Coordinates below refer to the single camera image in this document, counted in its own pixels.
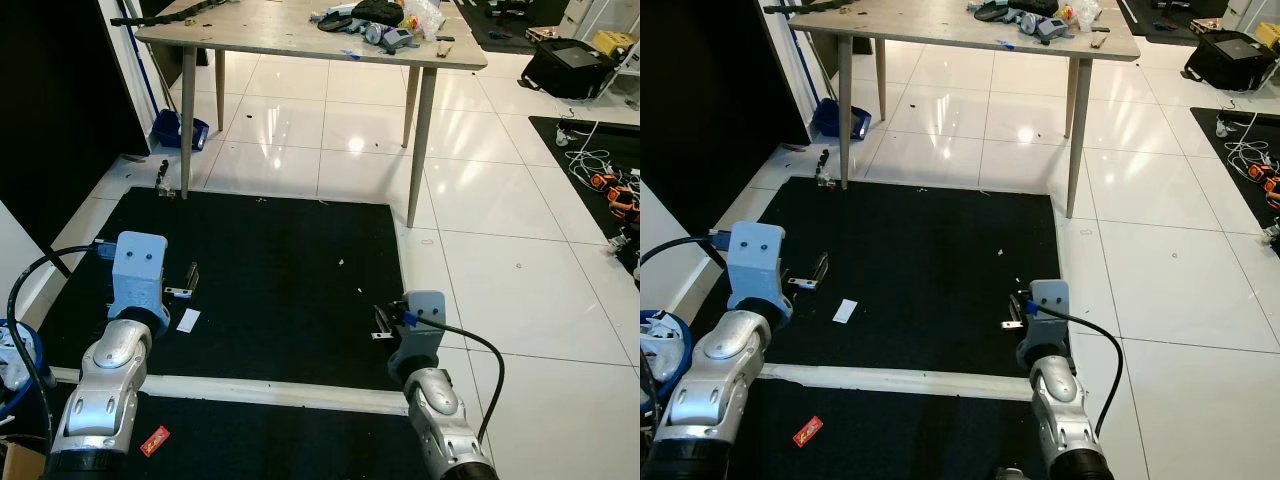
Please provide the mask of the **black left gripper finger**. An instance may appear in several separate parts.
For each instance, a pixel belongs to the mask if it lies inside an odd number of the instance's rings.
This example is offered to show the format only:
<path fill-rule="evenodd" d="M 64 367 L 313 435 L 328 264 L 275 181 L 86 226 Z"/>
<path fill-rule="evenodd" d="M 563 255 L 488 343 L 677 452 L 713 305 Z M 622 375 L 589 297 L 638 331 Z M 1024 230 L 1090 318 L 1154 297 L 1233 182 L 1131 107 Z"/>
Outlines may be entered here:
<path fill-rule="evenodd" d="M 815 261 L 814 268 L 806 275 L 791 276 L 788 285 L 795 291 L 813 292 L 820 287 L 829 269 L 829 253 L 823 252 Z"/>
<path fill-rule="evenodd" d="M 165 296 L 173 300 L 191 300 L 198 284 L 198 264 L 192 262 L 184 276 L 184 283 L 179 287 L 166 287 Z"/>

